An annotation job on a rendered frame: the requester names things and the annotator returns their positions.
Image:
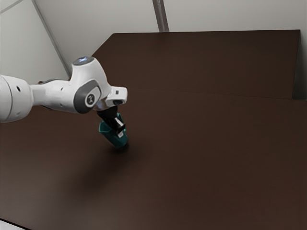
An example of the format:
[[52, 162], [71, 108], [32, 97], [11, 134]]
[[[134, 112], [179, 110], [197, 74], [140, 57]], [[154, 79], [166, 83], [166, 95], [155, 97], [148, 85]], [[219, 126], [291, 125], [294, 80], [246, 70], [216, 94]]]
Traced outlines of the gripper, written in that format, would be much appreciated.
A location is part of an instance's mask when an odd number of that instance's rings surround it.
[[121, 138], [124, 135], [124, 129], [126, 127], [124, 121], [122, 121], [118, 116], [118, 107], [113, 106], [106, 110], [96, 111], [98, 116], [103, 119], [103, 121], [111, 128], [114, 128], [117, 136]]

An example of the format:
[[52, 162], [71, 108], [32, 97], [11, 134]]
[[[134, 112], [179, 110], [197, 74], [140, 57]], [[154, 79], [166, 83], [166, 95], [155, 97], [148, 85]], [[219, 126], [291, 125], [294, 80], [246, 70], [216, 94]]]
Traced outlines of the teal faceted mug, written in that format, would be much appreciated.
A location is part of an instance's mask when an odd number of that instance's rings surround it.
[[109, 127], [104, 121], [99, 125], [99, 132], [115, 147], [124, 147], [128, 142], [128, 136], [126, 134], [126, 128], [124, 128], [119, 134]]

